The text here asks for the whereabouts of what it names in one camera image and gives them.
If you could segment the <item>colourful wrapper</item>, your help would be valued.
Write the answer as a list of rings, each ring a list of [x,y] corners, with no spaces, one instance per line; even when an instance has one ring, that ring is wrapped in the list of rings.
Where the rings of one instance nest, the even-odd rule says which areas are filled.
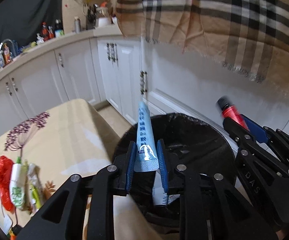
[[[36,171],[36,165],[34,163],[28,164],[27,183],[29,187],[29,202],[31,213],[35,214],[42,207],[45,200],[42,185]]]

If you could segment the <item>blue white tube wrapper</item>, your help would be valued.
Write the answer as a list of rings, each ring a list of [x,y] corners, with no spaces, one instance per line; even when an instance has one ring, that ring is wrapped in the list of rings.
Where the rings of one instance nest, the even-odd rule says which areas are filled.
[[[138,106],[136,145],[137,154],[134,171],[156,171],[159,168],[159,161],[153,136],[151,116],[148,106],[143,101]]]

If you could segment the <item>green yellow spray bottle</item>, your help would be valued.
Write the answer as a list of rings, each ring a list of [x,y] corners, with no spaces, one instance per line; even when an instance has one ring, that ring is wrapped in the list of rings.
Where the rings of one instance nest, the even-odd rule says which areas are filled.
[[[22,230],[22,227],[19,224],[16,224],[9,229],[7,237],[10,240],[16,240],[16,237],[20,233],[21,230]]]

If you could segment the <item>black trash bin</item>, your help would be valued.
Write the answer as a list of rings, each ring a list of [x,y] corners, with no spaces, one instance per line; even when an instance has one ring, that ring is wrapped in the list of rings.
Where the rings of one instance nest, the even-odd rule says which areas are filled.
[[[168,154],[196,172],[213,176],[220,173],[236,183],[234,152],[216,129],[202,120],[183,113],[156,115],[151,118],[154,140],[162,139]],[[166,206],[153,204],[154,172],[135,173],[130,195],[147,222],[158,226],[178,227],[180,199]]]

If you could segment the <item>white kitchen cabinets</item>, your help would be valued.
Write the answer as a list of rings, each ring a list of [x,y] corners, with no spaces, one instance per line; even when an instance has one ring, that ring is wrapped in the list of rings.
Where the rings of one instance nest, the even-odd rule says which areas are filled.
[[[289,134],[289,98],[268,84],[195,52],[124,38],[111,25],[55,38],[0,69],[0,136],[74,99],[107,102],[134,124],[145,98],[154,115],[181,112],[221,129],[216,102],[224,95],[258,124]]]

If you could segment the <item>white green snack wrapper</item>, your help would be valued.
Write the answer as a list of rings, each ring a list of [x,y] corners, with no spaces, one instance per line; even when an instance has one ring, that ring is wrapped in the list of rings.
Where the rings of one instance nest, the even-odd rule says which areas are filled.
[[[26,204],[26,179],[27,166],[22,163],[21,157],[18,156],[12,165],[9,193],[12,204],[20,210],[23,210]]]

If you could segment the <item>red plastic bag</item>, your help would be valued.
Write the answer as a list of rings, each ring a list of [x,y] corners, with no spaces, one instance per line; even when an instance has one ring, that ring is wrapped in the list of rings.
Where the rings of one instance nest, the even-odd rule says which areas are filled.
[[[5,155],[0,156],[0,200],[2,206],[11,213],[14,212],[14,204],[10,198],[9,185],[13,164]]]

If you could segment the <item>floral beige tablecloth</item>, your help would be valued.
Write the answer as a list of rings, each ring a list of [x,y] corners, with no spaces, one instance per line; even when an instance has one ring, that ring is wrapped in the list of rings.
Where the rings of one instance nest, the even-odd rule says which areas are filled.
[[[22,157],[39,168],[39,179],[53,193],[72,174],[96,174],[111,163],[120,136],[89,103],[76,99],[48,110],[41,129],[24,145]],[[0,136],[0,156],[16,161],[19,151],[5,150],[6,134]],[[25,226],[27,211],[11,214],[0,205],[0,227],[6,223]]]

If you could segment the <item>plaid beige scarf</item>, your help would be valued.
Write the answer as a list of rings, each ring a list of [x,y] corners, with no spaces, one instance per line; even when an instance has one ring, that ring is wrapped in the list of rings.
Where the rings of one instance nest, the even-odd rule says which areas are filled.
[[[112,0],[124,36],[177,45],[289,96],[289,0]]]

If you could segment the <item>orange dish soap bottle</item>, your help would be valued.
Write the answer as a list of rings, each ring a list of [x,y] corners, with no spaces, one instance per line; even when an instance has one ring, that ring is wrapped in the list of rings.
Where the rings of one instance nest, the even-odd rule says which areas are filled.
[[[4,56],[5,65],[8,65],[9,63],[12,62],[12,56],[10,53],[10,49],[6,43],[3,44],[3,56]]]

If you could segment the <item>white blue detergent bottle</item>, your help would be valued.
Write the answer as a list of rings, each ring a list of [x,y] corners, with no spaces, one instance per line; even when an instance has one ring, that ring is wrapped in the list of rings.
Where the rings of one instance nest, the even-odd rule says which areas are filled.
[[[5,66],[3,51],[0,51],[0,68]]]

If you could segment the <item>steel thermos bottle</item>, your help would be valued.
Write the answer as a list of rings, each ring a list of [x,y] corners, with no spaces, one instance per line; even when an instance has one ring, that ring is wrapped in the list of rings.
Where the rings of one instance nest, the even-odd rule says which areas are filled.
[[[81,23],[78,16],[74,17],[74,29],[77,34],[81,32]]]

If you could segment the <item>white blender orange lid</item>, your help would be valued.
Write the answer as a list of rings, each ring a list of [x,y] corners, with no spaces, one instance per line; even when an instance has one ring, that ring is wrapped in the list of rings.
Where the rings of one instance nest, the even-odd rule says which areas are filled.
[[[111,25],[112,24],[112,19],[110,17],[107,5],[108,5],[107,2],[103,2],[100,5],[96,5],[95,4],[95,8],[96,8],[96,27],[97,28],[105,27],[107,25]]]

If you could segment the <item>black knife block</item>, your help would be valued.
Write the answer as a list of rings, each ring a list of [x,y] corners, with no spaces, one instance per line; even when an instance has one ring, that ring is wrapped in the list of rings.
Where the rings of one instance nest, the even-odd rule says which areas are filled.
[[[96,6],[93,4],[92,6],[87,7],[86,30],[95,29],[95,26],[96,26]]]

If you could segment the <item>black window curtain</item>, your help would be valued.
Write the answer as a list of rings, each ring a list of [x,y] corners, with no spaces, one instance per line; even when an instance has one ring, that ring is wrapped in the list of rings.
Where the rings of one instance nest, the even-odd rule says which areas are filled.
[[[3,0],[0,3],[0,43],[9,38],[19,47],[35,41],[42,24],[62,20],[62,0]]]

